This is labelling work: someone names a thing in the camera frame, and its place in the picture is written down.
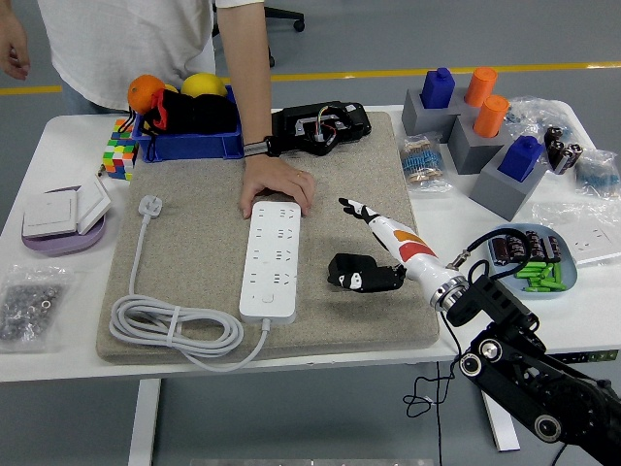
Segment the person's right hand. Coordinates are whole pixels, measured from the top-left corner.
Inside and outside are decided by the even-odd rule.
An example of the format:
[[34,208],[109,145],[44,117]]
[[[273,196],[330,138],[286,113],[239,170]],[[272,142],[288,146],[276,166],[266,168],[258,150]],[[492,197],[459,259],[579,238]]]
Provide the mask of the person's right hand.
[[12,11],[1,12],[1,71],[19,81],[30,72],[26,31]]

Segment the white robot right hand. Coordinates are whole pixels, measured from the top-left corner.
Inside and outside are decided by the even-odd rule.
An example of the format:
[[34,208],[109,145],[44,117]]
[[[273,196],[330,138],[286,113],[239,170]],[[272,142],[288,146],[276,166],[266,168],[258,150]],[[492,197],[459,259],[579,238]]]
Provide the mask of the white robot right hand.
[[380,267],[369,255],[338,253],[328,266],[329,283],[358,293],[374,293],[396,290],[409,279],[419,283],[423,295],[433,303],[448,290],[466,284],[461,274],[440,263],[410,227],[357,201],[341,198],[339,202],[345,213],[365,221],[398,264]]

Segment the person's left hand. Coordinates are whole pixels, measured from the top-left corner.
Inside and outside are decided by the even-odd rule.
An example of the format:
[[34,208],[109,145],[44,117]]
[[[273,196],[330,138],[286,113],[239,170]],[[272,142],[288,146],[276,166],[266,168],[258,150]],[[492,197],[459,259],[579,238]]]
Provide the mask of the person's left hand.
[[306,216],[313,202],[315,180],[311,173],[296,169],[276,157],[258,154],[246,158],[240,196],[244,219],[251,217],[255,197],[266,189],[291,197]]

